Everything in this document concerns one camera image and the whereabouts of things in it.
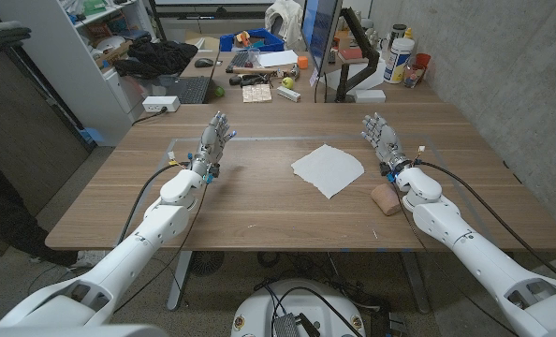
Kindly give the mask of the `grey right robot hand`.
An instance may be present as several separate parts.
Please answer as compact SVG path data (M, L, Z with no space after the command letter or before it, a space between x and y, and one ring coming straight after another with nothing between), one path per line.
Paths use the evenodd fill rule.
M377 112L373 116L366 115L362 124L365 130L361 136L373 147L382 176L395 176L410 167L412 161L403 152L399 137L384 117Z

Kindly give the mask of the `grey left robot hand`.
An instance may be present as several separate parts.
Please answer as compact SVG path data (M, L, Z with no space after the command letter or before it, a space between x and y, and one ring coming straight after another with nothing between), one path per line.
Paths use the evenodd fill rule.
M207 180L217 178L225 145L236 134L236 131L229 131L227 116L217 111L201 134L197 151L191 160L191 170Z

